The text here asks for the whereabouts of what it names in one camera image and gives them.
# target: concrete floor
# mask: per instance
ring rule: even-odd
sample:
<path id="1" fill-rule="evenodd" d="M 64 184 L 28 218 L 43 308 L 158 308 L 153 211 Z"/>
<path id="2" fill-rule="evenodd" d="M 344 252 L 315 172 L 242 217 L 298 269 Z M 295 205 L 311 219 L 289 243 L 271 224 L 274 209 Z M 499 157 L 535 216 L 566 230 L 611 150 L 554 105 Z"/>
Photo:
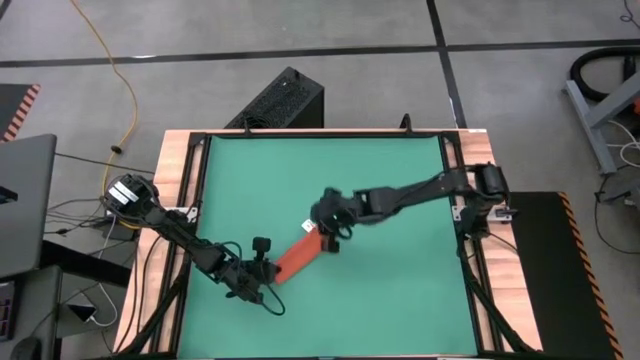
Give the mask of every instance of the concrete floor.
<path id="1" fill-rule="evenodd" d="M 116 56 L 234 51 L 435 45 L 422 0 L 81 0 Z M 622 23 L 621 1 L 436 0 L 447 44 L 638 38 Z M 14 0 L 0 21 L 0 62 L 104 57 L 68 0 Z M 569 66 L 588 48 L 450 53 L 472 128 L 487 128 L 495 157 L 516 191 L 565 191 L 574 206 L 592 265 L 626 358 L 640 358 L 640 258 L 616 253 L 595 234 L 596 162 L 560 89 Z M 120 66 L 140 101 L 140 126 L 120 164 L 154 169 L 163 132 L 218 128 L 286 66 L 326 87 L 327 127 L 396 127 L 405 112 L 416 126 L 456 126 L 437 53 L 194 61 Z M 602 90 L 619 83 L 620 64 L 586 69 Z M 109 66 L 0 68 L 0 82 L 38 83 L 42 91 L 20 137 L 51 132 L 58 151 L 105 160 L 126 130 L 131 103 Z M 94 197 L 102 168 L 56 159 L 51 202 Z M 623 176 L 637 176 L 627 169 Z M 80 204 L 69 212 L 90 213 Z M 637 213 L 601 207 L 605 236 L 640 250 Z M 80 251 L 102 245 L 96 231 L 53 238 Z M 131 248 L 107 254 L 119 261 Z M 77 279 L 68 279 L 74 288 Z M 124 292 L 109 288 L 116 303 Z M 99 292 L 90 295 L 108 321 Z M 115 331 L 108 331 L 112 341 Z M 65 339 L 63 359 L 107 354 L 99 332 Z"/>

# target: orange block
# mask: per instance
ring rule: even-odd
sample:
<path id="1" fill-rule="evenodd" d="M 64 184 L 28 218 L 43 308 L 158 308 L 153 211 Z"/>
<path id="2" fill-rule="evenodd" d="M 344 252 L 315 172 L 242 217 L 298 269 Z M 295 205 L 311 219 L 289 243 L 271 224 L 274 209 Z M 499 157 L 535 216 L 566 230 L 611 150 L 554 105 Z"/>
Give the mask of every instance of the orange block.
<path id="1" fill-rule="evenodd" d="M 283 284 L 298 271 L 309 265 L 322 252 L 322 239 L 317 228 L 314 228 L 304 238 L 298 240 L 287 252 L 276 261 L 280 272 L 276 275 L 276 284 Z"/>

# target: black mat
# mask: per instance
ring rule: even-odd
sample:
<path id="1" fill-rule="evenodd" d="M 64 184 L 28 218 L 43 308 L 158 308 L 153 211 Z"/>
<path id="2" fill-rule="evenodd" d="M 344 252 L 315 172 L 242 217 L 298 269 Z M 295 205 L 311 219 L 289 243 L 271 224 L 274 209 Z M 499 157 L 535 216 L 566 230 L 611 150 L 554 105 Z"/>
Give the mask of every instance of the black mat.
<path id="1" fill-rule="evenodd" d="M 511 199 L 519 211 L 513 232 L 544 352 L 622 359 L 567 196 L 516 192 Z"/>
<path id="2" fill-rule="evenodd" d="M 39 91 L 40 85 L 0 84 L 0 142 L 15 139 Z"/>

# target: black desk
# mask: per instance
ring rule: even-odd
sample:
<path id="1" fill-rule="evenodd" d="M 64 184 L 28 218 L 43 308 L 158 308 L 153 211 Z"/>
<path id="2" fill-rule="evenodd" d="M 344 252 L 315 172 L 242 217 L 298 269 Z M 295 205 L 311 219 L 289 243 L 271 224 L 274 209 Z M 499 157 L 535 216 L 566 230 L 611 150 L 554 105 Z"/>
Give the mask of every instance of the black desk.
<path id="1" fill-rule="evenodd" d="M 0 342 L 0 359 L 9 359 L 13 347 L 31 336 L 38 323 L 58 306 L 62 271 L 56 266 L 20 275 L 16 282 L 21 287 L 20 307 L 16 317 L 13 339 Z M 42 344 L 42 359 L 55 358 L 56 316 L 51 314 L 36 329 L 34 336 Z"/>
<path id="2" fill-rule="evenodd" d="M 96 281 L 127 286 L 129 269 L 43 241 L 56 137 L 47 134 L 0 144 L 0 185 L 18 201 L 0 205 L 0 278 L 50 265 Z"/>

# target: white cable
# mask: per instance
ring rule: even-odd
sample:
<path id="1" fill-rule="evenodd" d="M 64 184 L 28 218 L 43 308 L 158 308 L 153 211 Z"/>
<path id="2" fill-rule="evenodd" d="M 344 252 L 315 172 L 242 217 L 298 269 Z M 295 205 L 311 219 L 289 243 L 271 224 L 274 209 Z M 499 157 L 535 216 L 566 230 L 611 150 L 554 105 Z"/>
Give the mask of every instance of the white cable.
<path id="1" fill-rule="evenodd" d="M 631 142 L 626 143 L 626 144 L 607 144 L 607 146 L 608 147 L 613 147 L 613 148 L 620 148 L 620 153 L 619 153 L 620 154 L 620 159 L 622 159 L 622 161 L 624 161 L 624 163 L 629 165 L 629 166 L 640 168 L 640 164 L 636 164 L 634 162 L 631 162 L 624 156 L 624 151 L 627 148 L 631 147 L 631 146 L 635 146 L 635 148 L 640 151 L 640 142 L 638 142 L 636 140 L 636 138 L 633 136 L 631 131 L 629 131 L 629 129 L 627 129 L 624 125 L 620 124 L 619 122 L 617 122 L 615 120 L 609 120 L 609 123 L 619 127 L 622 131 L 624 131 L 627 134 L 627 136 L 629 136 L 629 138 L 631 139 Z"/>
<path id="2" fill-rule="evenodd" d="M 104 249 L 107 247 L 107 244 L 109 243 L 109 238 L 111 237 L 111 233 L 113 232 L 113 229 L 115 228 L 115 226 L 116 226 L 116 217 L 114 216 L 113 217 L 113 222 L 111 223 L 111 228 L 109 229 L 109 232 L 107 233 L 106 239 L 104 239 L 104 245 L 102 245 L 102 250 L 100 250 L 100 253 L 98 254 L 98 259 L 102 258 L 102 253 L 104 252 Z M 106 324 L 103 324 L 103 323 L 99 322 L 93 316 L 91 316 L 89 319 L 91 321 L 93 321 L 94 324 L 96 324 L 96 325 L 98 325 L 100 327 L 109 327 L 109 326 L 113 325 L 116 322 L 116 320 L 118 320 L 118 308 L 116 308 L 116 305 L 113 303 L 113 300 L 111 300 L 111 297 L 109 296 L 107 291 L 104 289 L 104 286 L 102 286 L 102 283 L 98 284 L 98 286 L 100 287 L 100 290 L 102 290 L 102 293 L 107 298 L 107 300 L 109 300 L 109 304 L 111 304 L 111 308 L 113 308 L 114 317 L 113 317 L 113 320 L 109 321 Z"/>

